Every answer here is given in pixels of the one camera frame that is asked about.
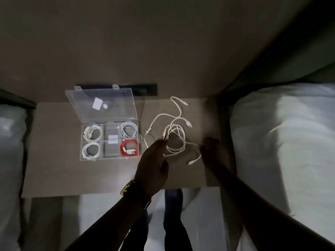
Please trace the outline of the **person's left hand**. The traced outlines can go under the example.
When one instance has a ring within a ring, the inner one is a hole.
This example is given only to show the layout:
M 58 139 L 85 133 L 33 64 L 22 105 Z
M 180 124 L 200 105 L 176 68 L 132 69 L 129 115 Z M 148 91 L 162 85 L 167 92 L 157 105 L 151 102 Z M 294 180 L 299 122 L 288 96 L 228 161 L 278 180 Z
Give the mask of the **person's left hand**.
M 146 193 L 153 197 L 165 185 L 167 178 L 161 173 L 161 164 L 165 159 L 164 152 L 168 140 L 158 139 L 142 154 L 138 163 L 134 180 L 138 182 Z

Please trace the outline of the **person's right hand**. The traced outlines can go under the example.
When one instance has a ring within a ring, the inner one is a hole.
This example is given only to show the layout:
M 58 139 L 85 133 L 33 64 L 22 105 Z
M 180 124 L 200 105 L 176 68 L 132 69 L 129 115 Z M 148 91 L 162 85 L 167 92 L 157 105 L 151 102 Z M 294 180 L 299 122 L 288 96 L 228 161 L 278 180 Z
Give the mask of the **person's right hand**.
M 206 137 L 199 147 L 203 164 L 217 175 L 223 169 L 230 170 L 229 154 L 218 139 Z

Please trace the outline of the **person's right forearm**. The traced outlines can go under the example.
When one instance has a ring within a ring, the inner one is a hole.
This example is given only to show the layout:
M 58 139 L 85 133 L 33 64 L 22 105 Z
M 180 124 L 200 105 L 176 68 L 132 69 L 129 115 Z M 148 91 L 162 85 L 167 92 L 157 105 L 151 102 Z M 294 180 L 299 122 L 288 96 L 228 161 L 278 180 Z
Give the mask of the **person's right forearm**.
M 211 168 L 258 251 L 335 251 L 335 245 L 259 196 L 223 164 Z

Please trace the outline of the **person's left forearm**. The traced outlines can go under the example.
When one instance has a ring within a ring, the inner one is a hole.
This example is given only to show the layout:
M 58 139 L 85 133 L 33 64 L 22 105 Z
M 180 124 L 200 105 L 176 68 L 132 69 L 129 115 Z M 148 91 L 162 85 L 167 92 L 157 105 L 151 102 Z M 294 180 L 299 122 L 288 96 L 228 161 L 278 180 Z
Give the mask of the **person's left forearm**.
M 65 251 L 118 251 L 132 224 L 143 211 L 139 202 L 122 197 Z

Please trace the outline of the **person's blue jeans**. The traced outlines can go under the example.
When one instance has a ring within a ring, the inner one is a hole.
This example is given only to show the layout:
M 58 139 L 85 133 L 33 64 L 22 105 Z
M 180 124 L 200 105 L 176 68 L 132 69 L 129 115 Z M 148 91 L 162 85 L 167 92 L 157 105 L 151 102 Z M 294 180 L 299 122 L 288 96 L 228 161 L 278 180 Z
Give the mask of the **person's blue jeans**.
M 193 251 L 187 231 L 181 221 L 182 189 L 165 190 L 165 251 Z M 149 216 L 145 209 L 132 225 L 119 251 L 144 251 L 149 232 Z

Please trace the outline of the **clear plastic organizer box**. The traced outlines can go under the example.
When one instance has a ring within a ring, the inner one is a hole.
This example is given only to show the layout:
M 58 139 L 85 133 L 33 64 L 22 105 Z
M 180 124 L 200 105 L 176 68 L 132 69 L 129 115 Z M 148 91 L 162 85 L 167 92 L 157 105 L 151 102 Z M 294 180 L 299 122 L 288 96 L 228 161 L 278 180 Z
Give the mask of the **clear plastic organizer box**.
M 132 89 L 73 89 L 65 94 L 82 124 L 81 161 L 140 155 L 142 137 Z M 99 111 L 92 108 L 95 97 L 103 100 Z M 118 144 L 108 144 L 108 135 L 118 135 Z

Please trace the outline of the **white bed with wrinkled duvet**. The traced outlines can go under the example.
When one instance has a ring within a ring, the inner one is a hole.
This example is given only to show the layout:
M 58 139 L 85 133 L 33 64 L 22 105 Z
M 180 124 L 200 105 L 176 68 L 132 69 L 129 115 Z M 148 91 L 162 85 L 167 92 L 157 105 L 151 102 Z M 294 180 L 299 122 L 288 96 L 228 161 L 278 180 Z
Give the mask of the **white bed with wrinkled duvet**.
M 251 92 L 232 108 L 237 176 L 335 244 L 335 84 Z

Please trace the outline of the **white bed with pillow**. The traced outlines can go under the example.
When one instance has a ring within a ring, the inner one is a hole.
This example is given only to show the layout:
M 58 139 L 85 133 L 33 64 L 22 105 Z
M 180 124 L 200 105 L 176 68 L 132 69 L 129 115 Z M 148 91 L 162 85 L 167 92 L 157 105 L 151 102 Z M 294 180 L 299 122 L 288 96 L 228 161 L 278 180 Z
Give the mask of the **white bed with pillow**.
M 26 110 L 0 105 L 0 251 L 20 251 L 20 190 L 23 181 Z

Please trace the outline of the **black wall socket panel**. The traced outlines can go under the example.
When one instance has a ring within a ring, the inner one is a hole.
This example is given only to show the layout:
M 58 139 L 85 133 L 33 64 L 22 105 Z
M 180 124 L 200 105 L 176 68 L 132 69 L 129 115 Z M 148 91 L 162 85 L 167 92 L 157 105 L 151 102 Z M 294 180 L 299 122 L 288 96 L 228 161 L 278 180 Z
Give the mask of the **black wall socket panel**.
M 156 83 L 149 84 L 76 84 L 78 90 L 90 89 L 132 89 L 134 96 L 157 96 L 158 86 Z

